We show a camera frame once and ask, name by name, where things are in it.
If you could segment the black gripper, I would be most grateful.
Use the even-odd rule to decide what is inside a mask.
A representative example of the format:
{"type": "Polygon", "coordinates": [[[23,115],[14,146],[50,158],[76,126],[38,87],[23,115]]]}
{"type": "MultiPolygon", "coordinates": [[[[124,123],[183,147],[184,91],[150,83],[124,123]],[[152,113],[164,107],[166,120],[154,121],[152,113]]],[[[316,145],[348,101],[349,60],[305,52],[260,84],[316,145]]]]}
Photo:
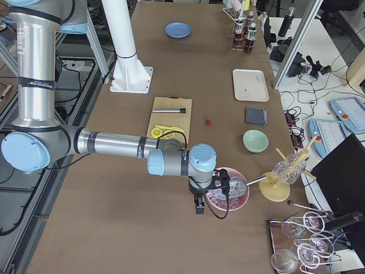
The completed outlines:
{"type": "Polygon", "coordinates": [[[196,178],[189,176],[189,190],[194,195],[194,203],[196,214],[203,214],[205,211],[204,195],[209,190],[220,190],[224,197],[229,196],[230,191],[230,177],[226,169],[214,169],[213,172],[208,173],[207,180],[198,182],[196,178]]]}

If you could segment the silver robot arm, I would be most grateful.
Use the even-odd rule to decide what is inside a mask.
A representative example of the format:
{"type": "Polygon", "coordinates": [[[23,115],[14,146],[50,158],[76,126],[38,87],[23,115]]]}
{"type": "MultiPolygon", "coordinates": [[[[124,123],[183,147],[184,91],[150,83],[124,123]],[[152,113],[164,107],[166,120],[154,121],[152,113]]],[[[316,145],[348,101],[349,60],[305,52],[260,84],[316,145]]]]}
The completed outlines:
{"type": "Polygon", "coordinates": [[[18,117],[1,144],[14,168],[33,172],[73,154],[109,154],[147,160],[152,175],[189,179],[197,214],[209,190],[229,197],[229,175],[216,168],[216,152],[207,144],[187,150],[175,139],[154,139],[91,131],[55,119],[55,35],[88,30],[86,1],[10,1],[17,27],[18,117]]]}

